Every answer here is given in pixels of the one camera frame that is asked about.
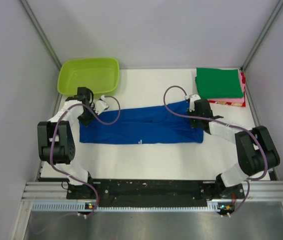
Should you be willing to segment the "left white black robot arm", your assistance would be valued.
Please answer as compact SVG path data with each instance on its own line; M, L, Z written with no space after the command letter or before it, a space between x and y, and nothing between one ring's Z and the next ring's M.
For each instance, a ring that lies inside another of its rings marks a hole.
M93 92L87 87L78 87L77 94L68 97L63 106L49 120L37 125L38 155L56 172L67 177L83 198L94 195L95 186L90 183L91 175L75 160L76 145L72 127L80 120L93 117L89 113L94 100Z

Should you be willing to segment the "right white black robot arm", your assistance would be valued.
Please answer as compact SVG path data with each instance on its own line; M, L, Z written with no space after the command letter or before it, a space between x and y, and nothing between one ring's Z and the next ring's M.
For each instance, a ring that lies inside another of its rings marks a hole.
M214 116L207 99L188 99L187 102L187 115L192 117L190 124L193 128L223 138L236 147L237 163L215 179L214 190L219 197L228 197L244 180L280 164L277 148L265 126L246 129L220 115Z

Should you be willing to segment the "blue printed t shirt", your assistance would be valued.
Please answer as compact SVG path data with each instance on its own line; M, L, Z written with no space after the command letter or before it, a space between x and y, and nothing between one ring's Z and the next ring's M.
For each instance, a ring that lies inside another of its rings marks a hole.
M165 106L123 109L111 125L93 120L79 124L79 141L85 144L136 145L199 143L204 131L190 120L170 113Z

